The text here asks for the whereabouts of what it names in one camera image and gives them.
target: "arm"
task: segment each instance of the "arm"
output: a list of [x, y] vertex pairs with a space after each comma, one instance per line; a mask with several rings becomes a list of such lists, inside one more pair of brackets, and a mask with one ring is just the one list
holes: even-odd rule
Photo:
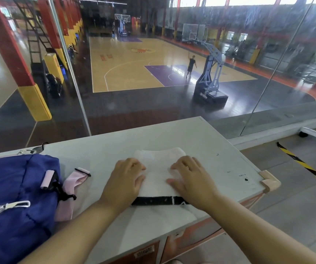
[[98, 201], [29, 254], [20, 264], [84, 263], [105, 230], [135, 200], [145, 179], [138, 160], [116, 163]]
[[190, 204], [207, 212], [235, 241], [252, 264], [316, 264], [316, 254], [281, 230], [223, 196], [196, 158], [184, 156], [171, 166], [183, 182], [167, 182]]

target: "bag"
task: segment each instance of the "bag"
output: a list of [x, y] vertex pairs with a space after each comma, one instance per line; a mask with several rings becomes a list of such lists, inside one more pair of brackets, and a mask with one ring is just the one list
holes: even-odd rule
[[17, 263], [45, 242], [55, 225], [58, 193], [41, 189], [47, 170], [60, 174], [49, 155], [0, 158], [0, 263]]

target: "center court logo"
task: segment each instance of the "center court logo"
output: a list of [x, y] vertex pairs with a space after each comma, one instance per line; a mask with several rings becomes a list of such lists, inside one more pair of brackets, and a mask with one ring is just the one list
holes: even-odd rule
[[147, 49], [147, 48], [133, 48], [131, 49], [135, 53], [154, 53], [154, 49]]

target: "table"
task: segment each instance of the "table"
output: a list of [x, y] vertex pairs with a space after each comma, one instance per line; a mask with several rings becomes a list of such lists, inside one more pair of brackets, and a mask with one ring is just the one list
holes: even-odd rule
[[[60, 159], [63, 178], [77, 167], [91, 172], [92, 177], [78, 188], [76, 217], [99, 199], [117, 160], [132, 157], [135, 150], [173, 147], [197, 157], [221, 193], [246, 207], [263, 195], [260, 170], [202, 117], [56, 142], [46, 145], [42, 154]], [[86, 263], [111, 263], [115, 259], [125, 263], [140, 257], [148, 259], [142, 263], [162, 263], [210, 239], [212, 235], [205, 233], [208, 226], [214, 236], [223, 232], [208, 214], [191, 205], [130, 207], [103, 234]], [[172, 243], [179, 243], [185, 251], [173, 248]]]

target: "human hand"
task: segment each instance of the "human hand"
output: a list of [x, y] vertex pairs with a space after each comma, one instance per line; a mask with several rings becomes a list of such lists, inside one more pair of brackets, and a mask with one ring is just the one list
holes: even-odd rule
[[176, 179], [167, 179], [166, 182], [195, 208], [208, 213], [219, 192], [201, 163], [195, 157], [185, 155], [171, 169], [180, 173], [183, 182]]
[[142, 182], [140, 175], [146, 167], [135, 158], [119, 160], [106, 183], [99, 203], [110, 206], [117, 214], [123, 212], [138, 196]]

